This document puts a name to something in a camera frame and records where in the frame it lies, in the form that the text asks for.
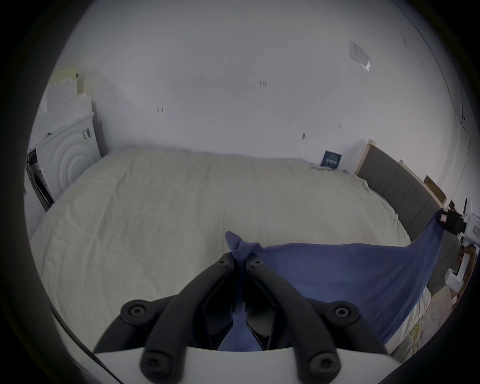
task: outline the wall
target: wall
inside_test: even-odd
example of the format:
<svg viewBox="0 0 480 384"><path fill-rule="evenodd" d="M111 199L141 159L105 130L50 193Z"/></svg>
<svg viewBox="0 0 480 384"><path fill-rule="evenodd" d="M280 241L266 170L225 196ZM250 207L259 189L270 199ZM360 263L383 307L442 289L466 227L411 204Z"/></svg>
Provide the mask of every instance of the wall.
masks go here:
<svg viewBox="0 0 480 384"><path fill-rule="evenodd" d="M370 55L369 71L348 56L350 41ZM353 170L373 139L448 197L465 163L456 71L400 1L96 1L57 69L72 65L109 150L311 162L331 150Z"/></svg>

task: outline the gray upholstered headboard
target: gray upholstered headboard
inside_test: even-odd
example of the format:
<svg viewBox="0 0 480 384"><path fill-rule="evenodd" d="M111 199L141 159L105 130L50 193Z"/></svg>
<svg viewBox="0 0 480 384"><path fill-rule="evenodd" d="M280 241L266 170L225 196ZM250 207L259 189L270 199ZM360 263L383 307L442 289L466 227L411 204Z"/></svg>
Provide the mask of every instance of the gray upholstered headboard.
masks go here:
<svg viewBox="0 0 480 384"><path fill-rule="evenodd" d="M363 152L355 174L365 179L369 187L395 209L412 241L423 231L433 214L443 207L438 198L402 161L397 163L372 141L369 141ZM437 264L427 285L432 294L445 285L444 276L448 268L454 271L458 269L459 247L458 238L444 232Z"/></svg>

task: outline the mattress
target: mattress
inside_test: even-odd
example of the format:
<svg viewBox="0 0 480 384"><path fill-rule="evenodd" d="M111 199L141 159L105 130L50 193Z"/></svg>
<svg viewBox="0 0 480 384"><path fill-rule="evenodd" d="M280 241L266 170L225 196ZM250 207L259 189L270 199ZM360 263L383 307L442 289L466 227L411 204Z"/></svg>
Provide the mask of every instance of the mattress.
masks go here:
<svg viewBox="0 0 480 384"><path fill-rule="evenodd" d="M226 231L264 246L410 243L392 207L355 175L295 159L130 148L60 196L31 249L53 305L93 349L125 302L177 294L228 252Z"/></svg>

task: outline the paper sign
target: paper sign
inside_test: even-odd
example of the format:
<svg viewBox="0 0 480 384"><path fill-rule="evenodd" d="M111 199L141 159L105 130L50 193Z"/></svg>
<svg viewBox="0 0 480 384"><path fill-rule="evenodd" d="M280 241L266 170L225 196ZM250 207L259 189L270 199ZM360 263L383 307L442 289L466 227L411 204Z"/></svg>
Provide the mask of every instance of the paper sign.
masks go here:
<svg viewBox="0 0 480 384"><path fill-rule="evenodd" d="M339 155L338 153L325 151L324 159L322 160L322 163L320 164L320 166L329 167L331 169L337 169L341 158L342 158L342 155Z"/></svg>
<svg viewBox="0 0 480 384"><path fill-rule="evenodd" d="M353 41L350 41L350 57L367 71L370 70L370 56Z"/></svg>

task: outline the blue cloth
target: blue cloth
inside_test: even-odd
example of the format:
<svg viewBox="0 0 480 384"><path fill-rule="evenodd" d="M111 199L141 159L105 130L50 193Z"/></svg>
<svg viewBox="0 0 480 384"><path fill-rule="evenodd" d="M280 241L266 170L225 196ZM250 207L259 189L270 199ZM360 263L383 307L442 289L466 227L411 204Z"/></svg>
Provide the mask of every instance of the blue cloth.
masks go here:
<svg viewBox="0 0 480 384"><path fill-rule="evenodd" d="M292 243L263 248L232 232L225 237L243 269L247 256L255 253L303 296L351 302L386 343L417 304L432 274L444 231L434 218L407 247ZM241 289L237 301L243 301ZM220 350L260 350L245 320L245 306L240 305Z"/></svg>

